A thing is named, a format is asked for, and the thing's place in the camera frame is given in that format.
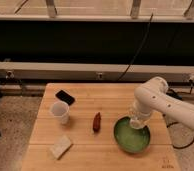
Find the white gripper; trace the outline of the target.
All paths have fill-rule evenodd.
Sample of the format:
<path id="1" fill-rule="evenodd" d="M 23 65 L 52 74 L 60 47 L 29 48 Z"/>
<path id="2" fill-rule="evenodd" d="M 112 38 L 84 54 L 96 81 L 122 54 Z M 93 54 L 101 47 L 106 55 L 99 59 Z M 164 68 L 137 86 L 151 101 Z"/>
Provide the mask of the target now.
<path id="1" fill-rule="evenodd" d="M 134 101 L 130 108 L 130 118 L 138 121 L 147 121 L 152 115 L 153 109 L 141 102 Z"/>

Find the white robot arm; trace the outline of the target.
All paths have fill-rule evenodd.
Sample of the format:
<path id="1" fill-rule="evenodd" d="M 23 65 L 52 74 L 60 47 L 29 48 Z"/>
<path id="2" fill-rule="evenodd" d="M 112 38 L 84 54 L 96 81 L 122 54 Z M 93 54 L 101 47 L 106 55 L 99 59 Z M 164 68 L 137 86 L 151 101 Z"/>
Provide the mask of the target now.
<path id="1" fill-rule="evenodd" d="M 167 95 L 168 88 L 164 78 L 153 77 L 134 90 L 129 121 L 132 128 L 144 128 L 156 110 L 194 131 L 194 105 Z"/>

